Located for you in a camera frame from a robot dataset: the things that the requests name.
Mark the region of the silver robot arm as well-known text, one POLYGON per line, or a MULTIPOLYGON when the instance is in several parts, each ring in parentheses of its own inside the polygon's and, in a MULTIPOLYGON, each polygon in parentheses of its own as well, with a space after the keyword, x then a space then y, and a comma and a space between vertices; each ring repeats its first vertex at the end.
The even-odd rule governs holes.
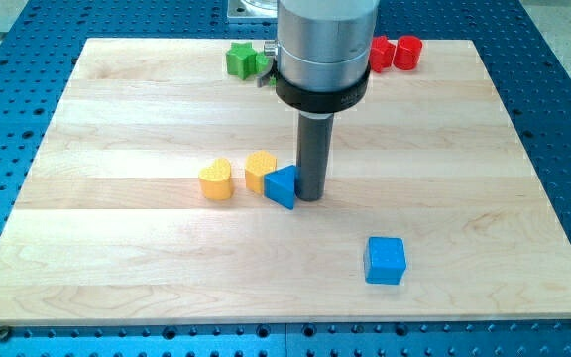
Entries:
POLYGON ((269 62, 259 87, 276 81, 279 99, 325 119, 363 97, 379 0, 280 0, 277 37, 264 45, 269 62))

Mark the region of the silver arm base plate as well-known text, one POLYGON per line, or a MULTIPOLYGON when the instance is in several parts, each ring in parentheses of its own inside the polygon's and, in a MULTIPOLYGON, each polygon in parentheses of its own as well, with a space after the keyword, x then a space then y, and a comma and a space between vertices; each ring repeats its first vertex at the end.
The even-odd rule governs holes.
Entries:
POLYGON ((274 22, 277 19, 277 0, 227 0, 229 22, 274 22))

